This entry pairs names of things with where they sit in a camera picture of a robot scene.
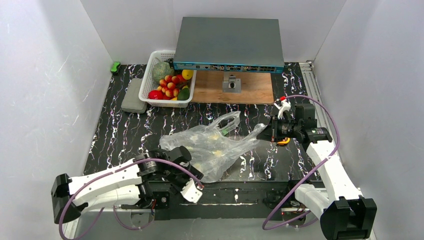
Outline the clear plastic bag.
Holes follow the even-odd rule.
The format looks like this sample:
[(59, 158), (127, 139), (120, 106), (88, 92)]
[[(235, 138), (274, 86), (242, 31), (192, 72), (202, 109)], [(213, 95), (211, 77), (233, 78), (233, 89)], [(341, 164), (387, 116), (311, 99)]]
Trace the clear plastic bag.
[(257, 136), (266, 128), (263, 123), (240, 140), (232, 140), (227, 133), (239, 126), (240, 111), (232, 111), (216, 118), (209, 125), (197, 125), (187, 130), (163, 135), (159, 140), (162, 149), (170, 151), (185, 147), (191, 154), (190, 164), (203, 174), (202, 182), (215, 183), (236, 160), (257, 147)]

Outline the white plastic basket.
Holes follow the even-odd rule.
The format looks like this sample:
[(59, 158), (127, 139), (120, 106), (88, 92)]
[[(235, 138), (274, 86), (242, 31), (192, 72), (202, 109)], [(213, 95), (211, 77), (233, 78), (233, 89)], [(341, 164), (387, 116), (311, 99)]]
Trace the white plastic basket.
[(196, 74), (195, 70), (193, 77), (190, 81), (189, 90), (190, 95), (187, 100), (161, 100), (161, 99), (149, 99), (148, 95), (151, 91), (156, 90), (159, 86), (156, 84), (152, 77), (153, 67), (160, 61), (165, 61), (169, 58), (173, 58), (175, 55), (175, 50), (156, 50), (150, 54), (148, 63), (146, 65), (146, 70), (144, 71), (142, 83), (139, 89), (138, 97), (141, 101), (150, 104), (153, 107), (164, 107), (164, 108), (186, 108), (189, 103), (194, 98), (194, 90), (196, 83)]

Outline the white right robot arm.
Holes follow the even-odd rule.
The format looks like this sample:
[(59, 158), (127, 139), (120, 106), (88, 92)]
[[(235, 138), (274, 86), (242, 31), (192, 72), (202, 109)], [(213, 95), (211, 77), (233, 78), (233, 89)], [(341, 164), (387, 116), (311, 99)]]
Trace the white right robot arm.
[[(337, 154), (339, 133), (332, 137), (327, 128), (318, 126), (316, 109), (311, 103), (291, 106), (288, 100), (278, 99), (274, 106), (278, 112), (258, 138), (272, 143), (287, 138), (296, 140), (315, 167), (288, 189), (266, 217), (263, 230), (287, 226), (313, 214), (327, 240), (374, 240), (377, 205), (372, 198), (363, 196), (342, 166)], [(306, 211), (283, 223), (269, 225), (271, 218), (281, 213), (290, 199), (303, 204)]]

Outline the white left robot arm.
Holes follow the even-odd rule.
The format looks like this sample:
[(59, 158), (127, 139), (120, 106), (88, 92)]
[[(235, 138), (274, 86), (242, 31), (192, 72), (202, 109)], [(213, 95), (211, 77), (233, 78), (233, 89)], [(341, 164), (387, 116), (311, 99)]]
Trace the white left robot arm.
[(167, 209), (170, 194), (197, 203), (203, 194), (203, 176), (184, 146), (154, 149), (90, 175), (60, 174), (50, 191), (53, 220), (68, 223), (88, 211), (112, 206)]

